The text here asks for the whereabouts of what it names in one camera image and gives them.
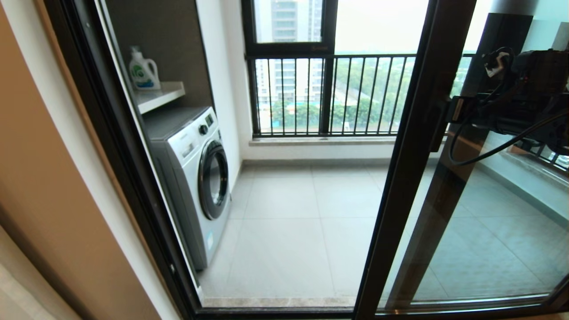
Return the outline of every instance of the sliding glass door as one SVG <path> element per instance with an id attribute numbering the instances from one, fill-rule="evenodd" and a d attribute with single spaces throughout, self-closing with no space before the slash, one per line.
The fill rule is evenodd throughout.
<path id="1" fill-rule="evenodd" d="M 569 24 L 557 12 L 567 11 L 567 4 L 511 4 L 439 1 L 436 5 L 409 121 L 405 133 L 400 132 L 399 158 L 387 179 L 390 188 L 380 209 L 370 271 L 362 283 L 364 298 L 370 294 L 378 301 L 367 305 L 369 300 L 362 299 L 358 309 L 362 316 L 376 308 L 379 313 L 507 308 L 539 312 L 555 307 L 559 296 L 566 299 L 569 158 L 564 155 L 567 64 L 563 60 Z M 432 56 L 443 46 L 441 41 L 445 52 Z M 533 59 L 542 55 L 546 58 L 540 59 L 552 59 L 557 68 L 565 68 L 560 71 L 563 82 L 547 92 L 536 89 L 531 82 L 536 73 L 527 71 L 533 66 L 524 61 L 527 54 L 514 58 L 530 50 L 541 50 L 533 53 Z M 474 55 L 459 60 L 460 51 Z M 541 70 L 551 68 L 536 65 Z M 549 83 L 552 78 L 549 73 L 540 81 Z M 449 92 L 451 97 L 478 101 L 463 99 L 458 103 L 464 103 L 462 110 L 457 99 L 448 109 L 439 108 Z M 447 127 L 446 121 L 460 118 L 461 112 L 470 115 Z M 542 130 L 555 136 L 556 144 L 533 136 L 490 157 L 479 157 L 538 120 L 554 117 L 557 120 Z M 440 134 L 446 128 L 443 138 Z M 426 163 L 441 138 L 446 142 L 440 158 L 436 164 Z M 393 237 L 401 239 L 396 249 L 382 246 L 383 239 Z"/>

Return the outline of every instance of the washing machine door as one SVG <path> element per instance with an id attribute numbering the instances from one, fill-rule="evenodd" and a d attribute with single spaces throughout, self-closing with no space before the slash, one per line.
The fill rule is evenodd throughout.
<path id="1" fill-rule="evenodd" d="M 221 216 L 229 198 L 228 167 L 219 141 L 211 140 L 201 154 L 198 175 L 200 205 L 204 215 L 215 220 Z"/>

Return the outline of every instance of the washing machine control panel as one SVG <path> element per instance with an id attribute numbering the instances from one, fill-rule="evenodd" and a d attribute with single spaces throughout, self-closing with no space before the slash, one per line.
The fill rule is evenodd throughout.
<path id="1" fill-rule="evenodd" d="M 192 124 L 189 124 L 168 139 L 170 148 L 172 148 L 172 151 L 181 164 L 185 163 L 191 155 L 199 152 L 197 147 L 200 144 L 200 140 Z"/>
<path id="2" fill-rule="evenodd" d="M 186 163 L 217 129 L 217 118 L 212 108 L 174 134 L 168 143 L 180 164 Z"/>

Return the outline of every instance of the washing machine knob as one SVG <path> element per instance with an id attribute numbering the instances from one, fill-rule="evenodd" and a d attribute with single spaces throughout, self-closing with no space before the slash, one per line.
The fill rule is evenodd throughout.
<path id="1" fill-rule="evenodd" d="M 208 132 L 208 126 L 206 126 L 206 125 L 200 125 L 200 127 L 199 127 L 198 130 L 199 130 L 200 134 L 201 134 L 202 136 L 204 136 L 204 135 L 206 135 L 207 132 Z"/>

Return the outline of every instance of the bottle label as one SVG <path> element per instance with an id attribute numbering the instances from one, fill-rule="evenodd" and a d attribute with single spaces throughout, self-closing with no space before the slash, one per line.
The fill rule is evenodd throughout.
<path id="1" fill-rule="evenodd" d="M 154 86 L 154 82 L 144 72 L 144 69 L 140 65 L 134 65 L 130 71 L 133 77 L 134 84 L 139 88 L 151 88 Z"/>

